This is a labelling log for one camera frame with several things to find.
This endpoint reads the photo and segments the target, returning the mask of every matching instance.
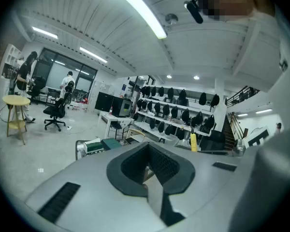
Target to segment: ceiling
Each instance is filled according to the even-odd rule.
[[[198,75],[199,85],[211,87],[215,78],[223,78],[229,86],[268,91],[281,75],[278,28],[269,16],[226,23],[204,16],[204,23],[197,24],[183,5],[186,0],[144,1],[166,26],[166,39],[157,39],[125,0],[19,0],[14,10],[26,38],[90,59],[94,68],[118,77],[158,75],[166,80],[171,74],[179,82],[195,83],[190,79]],[[178,23],[165,22],[169,13],[177,15]],[[32,26],[58,39],[36,33]]]

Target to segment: concrete floor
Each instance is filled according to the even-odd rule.
[[[72,126],[71,130],[59,125],[62,128],[59,132],[55,125],[50,125],[45,131],[44,119],[49,119],[43,113],[45,108],[44,104],[29,106],[30,115],[36,121],[27,124],[28,131],[23,134],[26,145],[19,139],[17,130],[9,129],[10,136],[6,136],[7,124],[0,119],[0,184],[23,201],[43,181],[75,161],[77,140],[103,138],[106,128],[104,122],[97,128],[97,114],[68,110],[61,120]],[[7,121],[7,116],[5,107],[1,118]],[[115,133],[110,132],[110,137],[114,136]]]

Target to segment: brick wall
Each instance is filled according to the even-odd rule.
[[[26,43],[25,38],[19,32],[12,19],[6,20],[0,25],[0,63],[8,44],[22,50]]]

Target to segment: stool leg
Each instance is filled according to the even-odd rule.
[[[20,125],[19,125],[17,108],[16,108],[17,106],[14,106],[14,107],[15,107],[15,116],[16,116],[16,123],[17,123],[18,131],[19,131],[19,136],[20,136],[21,140],[23,140],[23,143],[25,145],[25,141],[24,141],[24,138],[23,138],[23,134],[21,133],[21,129],[20,129]]]
[[[23,106],[20,106],[20,110],[21,110],[21,116],[23,117],[23,121],[25,121],[24,112],[23,112]]]
[[[9,116],[8,116],[8,128],[6,130],[6,136],[9,136],[9,123],[10,123],[10,114],[11,114],[11,109],[13,108],[12,105],[10,105],[10,109],[9,109]]]

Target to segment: black vent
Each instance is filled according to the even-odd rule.
[[[55,223],[68,206],[80,185],[67,182],[38,212],[46,220]]]

